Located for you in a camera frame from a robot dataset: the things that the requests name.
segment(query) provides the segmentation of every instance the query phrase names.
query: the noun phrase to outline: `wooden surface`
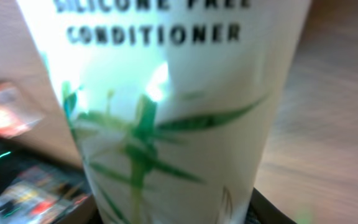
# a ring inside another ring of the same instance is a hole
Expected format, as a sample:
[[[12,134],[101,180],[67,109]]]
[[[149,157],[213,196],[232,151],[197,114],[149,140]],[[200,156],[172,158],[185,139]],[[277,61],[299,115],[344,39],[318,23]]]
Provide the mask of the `wooden surface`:
[[[21,140],[79,157],[14,0],[0,1],[0,78],[46,117]],[[316,0],[268,140],[256,187],[292,218],[358,223],[358,0]]]

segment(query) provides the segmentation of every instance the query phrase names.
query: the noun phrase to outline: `green plant graphic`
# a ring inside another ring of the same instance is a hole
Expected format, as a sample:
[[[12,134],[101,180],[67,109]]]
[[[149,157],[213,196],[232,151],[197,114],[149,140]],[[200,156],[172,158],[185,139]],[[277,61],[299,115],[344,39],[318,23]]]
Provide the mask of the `green plant graphic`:
[[[115,147],[114,149],[104,149],[87,158],[83,155],[83,159],[84,163],[94,172],[110,180],[131,187],[132,218],[131,222],[129,222],[116,204],[109,198],[108,194],[101,188],[101,186],[98,186],[99,191],[111,207],[111,210],[116,217],[125,224],[141,223],[140,205],[142,203],[142,191],[153,189],[152,186],[145,184],[145,178],[151,172],[160,172],[171,177],[197,184],[205,183],[202,178],[159,159],[158,149],[155,146],[156,142],[167,142],[169,144],[180,146],[183,142],[175,137],[175,133],[202,131],[225,125],[249,113],[266,99],[266,96],[264,96],[254,103],[230,112],[202,114],[155,125],[158,105],[147,95],[142,95],[139,98],[134,122],[128,122],[117,116],[111,115],[110,101],[114,97],[113,91],[110,91],[107,95],[108,102],[105,112],[89,111],[87,113],[80,113],[76,118],[72,118],[73,111],[77,104],[78,90],[72,91],[69,82],[63,84],[63,109],[67,116],[71,133],[76,141],[97,134],[93,130],[75,126],[74,124],[76,122],[91,123],[100,128],[124,133],[124,140],[118,147]],[[199,93],[189,94],[179,98],[192,99],[199,95]],[[119,152],[129,159],[131,163],[131,175],[129,177],[106,167],[94,159],[111,152]]]

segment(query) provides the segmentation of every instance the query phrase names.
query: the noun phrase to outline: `white plastic tube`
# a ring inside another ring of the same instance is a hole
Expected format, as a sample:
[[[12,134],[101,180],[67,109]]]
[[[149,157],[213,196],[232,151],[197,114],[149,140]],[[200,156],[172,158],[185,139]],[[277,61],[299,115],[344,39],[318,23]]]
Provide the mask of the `white plastic tube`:
[[[105,223],[242,223],[309,0],[18,0]]]

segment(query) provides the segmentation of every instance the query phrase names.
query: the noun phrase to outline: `brown background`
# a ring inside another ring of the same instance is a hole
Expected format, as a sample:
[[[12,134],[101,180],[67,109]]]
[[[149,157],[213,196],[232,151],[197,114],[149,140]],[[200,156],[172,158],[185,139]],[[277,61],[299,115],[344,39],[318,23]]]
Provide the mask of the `brown background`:
[[[14,0],[0,1],[0,78],[46,114],[19,140],[80,165]],[[314,2],[256,187],[294,219],[358,223],[358,0]]]

